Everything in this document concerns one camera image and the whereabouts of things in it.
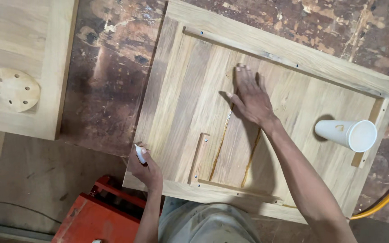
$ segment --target paper cup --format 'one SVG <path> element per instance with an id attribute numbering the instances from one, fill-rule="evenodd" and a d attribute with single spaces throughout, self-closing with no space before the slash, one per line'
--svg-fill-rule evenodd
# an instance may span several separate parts
<path id="1" fill-rule="evenodd" d="M 317 135 L 338 143 L 355 152 L 369 150 L 376 141 L 376 126 L 368 120 L 322 120 L 315 126 Z"/>

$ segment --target yellow hose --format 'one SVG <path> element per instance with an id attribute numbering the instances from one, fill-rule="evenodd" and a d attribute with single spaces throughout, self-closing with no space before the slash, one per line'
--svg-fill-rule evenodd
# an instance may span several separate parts
<path id="1" fill-rule="evenodd" d="M 378 204 L 376 204 L 376 206 L 374 206 L 370 210 L 367 210 L 365 212 L 362 212 L 362 213 L 359 213 L 359 214 L 356 214 L 356 215 L 352 216 L 351 219 L 358 219 L 358 218 L 367 217 L 367 216 L 369 216 L 369 215 L 379 211 L 387 203 L 389 203 L 389 193 L 388 193 L 388 195 L 384 199 L 382 199 L 382 201 L 380 201 Z"/>

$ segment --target right hand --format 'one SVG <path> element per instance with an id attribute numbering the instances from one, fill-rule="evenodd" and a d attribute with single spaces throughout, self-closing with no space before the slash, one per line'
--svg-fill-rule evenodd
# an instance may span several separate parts
<path id="1" fill-rule="evenodd" d="M 241 98 L 236 94 L 226 93 L 230 101 L 249 121 L 264 130 L 272 128 L 278 118 L 274 115 L 270 97 L 259 87 L 250 67 L 238 64 L 235 67 L 235 74 Z"/>
<path id="2" fill-rule="evenodd" d="M 162 172 L 157 163 L 155 163 L 153 158 L 151 158 L 151 155 L 146 150 L 146 148 L 142 147 L 141 153 L 148 166 L 142 165 L 142 163 L 139 161 L 138 154 L 136 152 L 136 147 L 133 146 L 133 149 L 129 156 L 129 171 L 131 171 L 131 173 L 136 178 L 138 178 L 147 186 L 149 192 L 158 191 L 161 194 L 161 191 L 163 190 Z"/>

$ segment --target workbench surface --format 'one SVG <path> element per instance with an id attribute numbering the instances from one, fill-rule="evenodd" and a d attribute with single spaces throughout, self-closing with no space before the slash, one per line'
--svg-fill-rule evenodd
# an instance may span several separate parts
<path id="1" fill-rule="evenodd" d="M 389 1 L 185 0 L 389 75 Z M 61 139 L 127 157 L 165 2 L 80 0 Z M 355 213 L 389 189 L 389 129 Z M 389 204 L 372 218 L 389 222 Z"/>

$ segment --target wood grain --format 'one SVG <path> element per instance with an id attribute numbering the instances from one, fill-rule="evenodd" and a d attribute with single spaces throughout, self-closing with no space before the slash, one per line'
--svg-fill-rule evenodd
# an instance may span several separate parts
<path id="1" fill-rule="evenodd" d="M 78 0 L 0 1 L 0 68 L 36 79 L 38 104 L 11 111 L 0 99 L 0 131 L 58 137 Z"/>
<path id="2" fill-rule="evenodd" d="M 148 144 L 162 169 L 163 193 L 305 222 L 267 136 L 220 93 L 237 92 L 232 70 L 242 63 L 263 77 L 259 85 L 270 96 L 274 113 L 349 217 L 382 136 L 358 168 L 352 164 L 359 154 L 318 137 L 314 126 L 322 119 L 370 119 L 383 134 L 389 120 L 389 77 L 177 0 L 168 5 L 167 28 L 175 31 L 161 33 L 157 50 L 169 53 L 166 67 L 153 64 L 163 82 L 148 86 L 135 137 Z M 210 137 L 198 166 L 194 158 L 202 132 Z M 193 166 L 199 168 L 200 186 L 187 184 Z M 129 171 L 123 186 L 145 190 Z M 284 206 L 256 195 L 280 198 Z"/>

